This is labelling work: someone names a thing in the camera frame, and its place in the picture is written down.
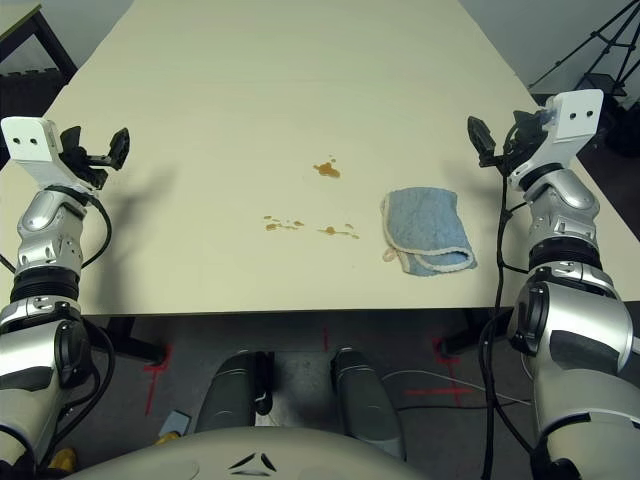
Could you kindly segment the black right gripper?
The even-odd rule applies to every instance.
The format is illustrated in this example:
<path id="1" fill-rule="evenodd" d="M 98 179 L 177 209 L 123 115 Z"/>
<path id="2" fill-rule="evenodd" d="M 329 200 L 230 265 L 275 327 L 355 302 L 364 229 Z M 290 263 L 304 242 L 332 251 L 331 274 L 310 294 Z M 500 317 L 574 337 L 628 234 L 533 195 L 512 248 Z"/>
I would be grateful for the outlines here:
<path id="1" fill-rule="evenodd" d="M 516 132 L 502 155 L 495 155 L 495 141 L 486 123 L 474 116 L 467 118 L 469 140 L 478 153 L 481 168 L 495 167 L 501 175 L 510 175 L 517 167 L 528 161 L 545 140 L 541 113 L 515 110 L 513 112 Z"/>

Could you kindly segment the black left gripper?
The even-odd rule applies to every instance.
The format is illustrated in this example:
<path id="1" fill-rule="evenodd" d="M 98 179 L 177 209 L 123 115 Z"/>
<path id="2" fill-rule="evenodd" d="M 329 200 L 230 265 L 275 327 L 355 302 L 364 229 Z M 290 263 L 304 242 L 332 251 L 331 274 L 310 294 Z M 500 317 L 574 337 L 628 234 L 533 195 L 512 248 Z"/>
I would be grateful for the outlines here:
<path id="1" fill-rule="evenodd" d="M 108 155 L 89 155 L 80 145 L 81 127 L 74 126 L 60 134 L 63 163 L 76 177 L 91 185 L 94 189 L 102 189 L 108 173 L 106 167 L 120 170 L 130 150 L 130 134 L 127 128 L 117 131 L 111 141 Z"/>

